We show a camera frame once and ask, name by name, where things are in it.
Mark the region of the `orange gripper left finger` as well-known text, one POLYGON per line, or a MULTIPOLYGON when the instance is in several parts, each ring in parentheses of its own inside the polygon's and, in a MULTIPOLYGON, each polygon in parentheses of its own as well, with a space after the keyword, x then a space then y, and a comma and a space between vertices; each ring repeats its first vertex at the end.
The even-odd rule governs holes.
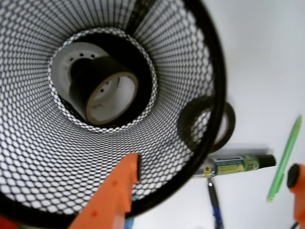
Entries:
POLYGON ((132 208, 133 185, 140 181, 141 156, 128 154, 107 176, 70 229, 123 229, 132 208))

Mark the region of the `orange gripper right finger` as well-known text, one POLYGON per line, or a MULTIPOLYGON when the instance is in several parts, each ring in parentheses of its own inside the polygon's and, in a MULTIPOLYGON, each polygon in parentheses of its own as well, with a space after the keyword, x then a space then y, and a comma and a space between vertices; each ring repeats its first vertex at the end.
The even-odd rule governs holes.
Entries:
POLYGON ((305 166, 293 164, 287 177, 287 187, 294 194, 294 219, 300 229, 305 228, 305 166))

